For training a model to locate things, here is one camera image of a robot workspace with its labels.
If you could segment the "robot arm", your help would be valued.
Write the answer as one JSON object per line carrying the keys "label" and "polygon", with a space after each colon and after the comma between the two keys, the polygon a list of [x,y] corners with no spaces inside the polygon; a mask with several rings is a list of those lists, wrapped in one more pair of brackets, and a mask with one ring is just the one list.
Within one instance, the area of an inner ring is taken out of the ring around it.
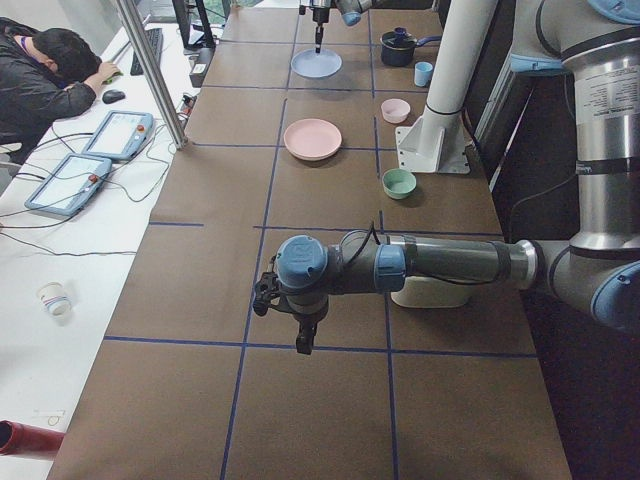
{"label": "robot arm", "polygon": [[356,25],[368,10],[382,4],[377,0],[310,0],[299,5],[299,14],[309,9],[315,24],[315,53],[320,54],[324,37],[324,25],[329,22],[330,10],[336,8],[347,26]]}
{"label": "robot arm", "polygon": [[565,77],[576,134],[569,193],[525,212],[505,203],[507,242],[347,233],[326,246],[286,240],[255,287],[254,311],[276,309],[312,351],[337,294],[398,292],[431,278],[446,284],[537,289],[601,325],[639,331],[639,5],[635,1],[520,1],[511,69]]}

